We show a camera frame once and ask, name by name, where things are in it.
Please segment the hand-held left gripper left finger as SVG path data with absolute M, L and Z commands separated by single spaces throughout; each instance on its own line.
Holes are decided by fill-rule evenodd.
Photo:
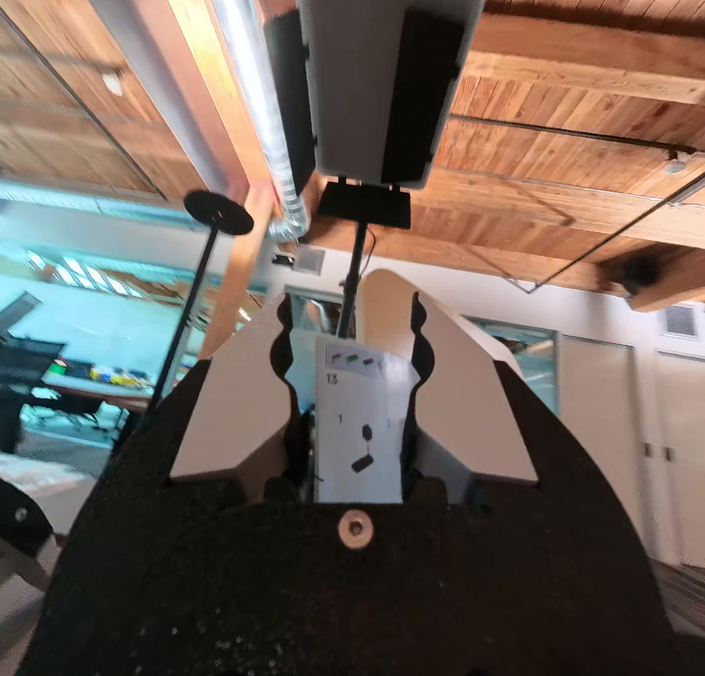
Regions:
M 301 443 L 288 294 L 266 303 L 209 360 L 170 479 L 231 480 L 264 489 L 271 477 L 295 477 Z

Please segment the plain wooden column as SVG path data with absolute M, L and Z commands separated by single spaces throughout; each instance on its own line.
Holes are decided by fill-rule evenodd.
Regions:
M 199 360 L 210 358 L 235 332 L 240 308 L 277 202 L 272 182 L 259 181 L 250 188 L 245 209 L 251 214 L 254 227 L 249 234 L 234 240 Z

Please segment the studio light on stand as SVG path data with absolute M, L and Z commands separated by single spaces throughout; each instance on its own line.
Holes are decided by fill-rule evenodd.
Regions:
M 485 0 L 295 0 L 264 36 L 299 195 L 356 223 L 337 335 L 348 337 L 371 224 L 407 231 Z

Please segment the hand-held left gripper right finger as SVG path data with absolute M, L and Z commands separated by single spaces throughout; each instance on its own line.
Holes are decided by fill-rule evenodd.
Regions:
M 412 296 L 410 392 L 403 431 L 403 497 L 427 481 L 450 503 L 468 502 L 482 481 L 535 488 L 539 477 L 500 374 L 530 391 L 511 351 L 421 292 Z

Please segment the wall vent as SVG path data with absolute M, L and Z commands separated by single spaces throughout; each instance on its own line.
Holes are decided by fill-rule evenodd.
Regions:
M 694 302 L 680 302 L 661 312 L 661 335 L 682 340 L 700 339 L 701 308 Z
M 301 244 L 296 251 L 292 271 L 318 277 L 322 273 L 325 256 L 325 249 Z

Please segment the white instruction booklet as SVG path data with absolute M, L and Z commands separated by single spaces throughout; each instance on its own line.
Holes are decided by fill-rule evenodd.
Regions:
M 410 360 L 339 337 L 315 349 L 314 500 L 401 504 L 402 436 L 419 374 Z

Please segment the black floor lamp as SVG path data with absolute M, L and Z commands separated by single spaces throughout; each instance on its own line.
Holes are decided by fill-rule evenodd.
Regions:
M 163 398 L 173 364 L 178 357 L 179 347 L 189 327 L 192 312 L 198 299 L 199 290 L 204 282 L 207 266 L 218 235 L 224 233 L 231 237 L 239 237 L 249 234 L 254 227 L 253 218 L 242 205 L 224 195 L 209 190 L 200 189 L 189 192 L 183 199 L 183 205 L 194 220 L 209 228 L 209 234 L 199 258 L 187 299 L 182 307 L 180 319 L 154 386 L 152 397 L 146 407 L 145 416 L 148 416 Z

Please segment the white door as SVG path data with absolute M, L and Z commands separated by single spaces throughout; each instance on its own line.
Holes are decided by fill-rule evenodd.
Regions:
M 560 418 L 599 466 L 648 548 L 651 513 L 633 348 L 562 335 L 558 362 Z
M 658 411 L 678 561 L 704 568 L 704 359 L 656 356 Z

